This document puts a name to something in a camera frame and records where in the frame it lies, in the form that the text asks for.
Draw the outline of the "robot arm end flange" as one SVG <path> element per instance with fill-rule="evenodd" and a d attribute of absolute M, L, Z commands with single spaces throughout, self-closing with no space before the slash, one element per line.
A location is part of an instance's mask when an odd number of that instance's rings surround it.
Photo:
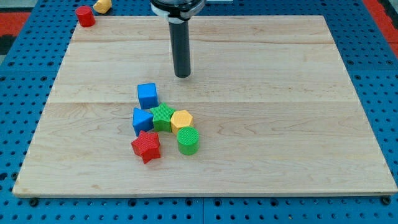
<path fill-rule="evenodd" d="M 205 4 L 205 0 L 150 0 L 153 13 L 173 24 L 189 21 Z"/>

